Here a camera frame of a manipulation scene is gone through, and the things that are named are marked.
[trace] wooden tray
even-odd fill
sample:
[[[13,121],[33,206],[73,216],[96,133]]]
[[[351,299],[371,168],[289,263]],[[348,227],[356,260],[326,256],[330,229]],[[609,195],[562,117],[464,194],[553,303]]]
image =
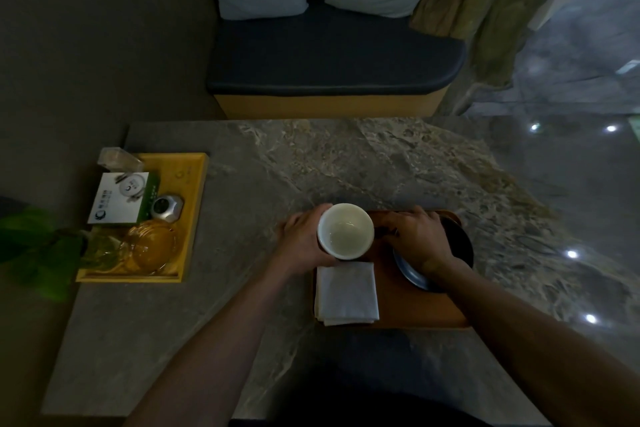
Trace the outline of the wooden tray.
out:
[[[149,282],[176,284],[183,280],[193,249],[193,237],[198,224],[200,200],[207,175],[209,157],[202,152],[137,154],[145,163],[145,171],[157,172],[160,176],[158,194],[178,194],[184,199],[180,219],[174,223],[182,248],[178,257],[166,264],[154,275],[136,275],[136,265],[131,259],[109,271],[79,269],[76,282]],[[115,234],[124,234],[126,229],[113,229]]]
[[[455,213],[446,210],[436,210],[436,212],[461,225],[460,218]],[[383,213],[385,212],[369,212],[374,226],[378,226]],[[386,242],[380,239],[374,240],[369,251],[358,261],[373,262],[380,320],[367,325],[332,327],[374,329],[463,329],[469,327],[467,318],[447,294],[423,291],[402,275],[394,260],[392,249]],[[313,277],[312,297],[315,302],[315,271]]]

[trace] white napkin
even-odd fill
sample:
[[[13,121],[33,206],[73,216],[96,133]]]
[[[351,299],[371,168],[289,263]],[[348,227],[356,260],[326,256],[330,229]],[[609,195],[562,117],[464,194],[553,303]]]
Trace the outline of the white napkin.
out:
[[[318,267],[315,314],[325,326],[369,323],[380,319],[373,264],[348,262]]]

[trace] forearm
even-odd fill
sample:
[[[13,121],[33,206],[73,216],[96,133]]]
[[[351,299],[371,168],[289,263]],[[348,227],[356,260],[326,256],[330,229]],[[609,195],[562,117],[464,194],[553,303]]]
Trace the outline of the forearm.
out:
[[[126,426],[226,426],[286,279],[277,264],[252,278],[171,360]]]
[[[616,426],[640,419],[640,380],[591,341],[463,262],[438,269],[434,279],[554,425]]]

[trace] green plant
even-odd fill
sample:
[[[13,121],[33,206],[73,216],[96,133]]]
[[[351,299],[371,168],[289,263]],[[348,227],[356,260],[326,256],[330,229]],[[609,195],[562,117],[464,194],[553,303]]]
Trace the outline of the green plant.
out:
[[[0,218],[0,265],[18,284],[35,287],[46,298],[68,298],[83,246],[77,232],[55,229],[45,210],[27,206]]]

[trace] marble table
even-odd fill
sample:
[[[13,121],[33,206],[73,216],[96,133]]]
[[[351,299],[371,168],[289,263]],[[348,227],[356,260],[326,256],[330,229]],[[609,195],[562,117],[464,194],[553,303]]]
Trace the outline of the marble table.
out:
[[[133,124],[131,151],[211,157],[188,278],[83,284],[42,413],[128,415],[272,250],[276,221],[324,201],[446,206],[466,224],[479,273],[640,369],[640,144],[620,117],[556,115],[536,120],[535,131],[532,122]],[[615,132],[604,130],[610,124]],[[312,320],[309,293],[301,278],[282,294],[236,417],[268,416],[310,371],[331,364],[489,423],[547,423],[472,330],[324,328]]]

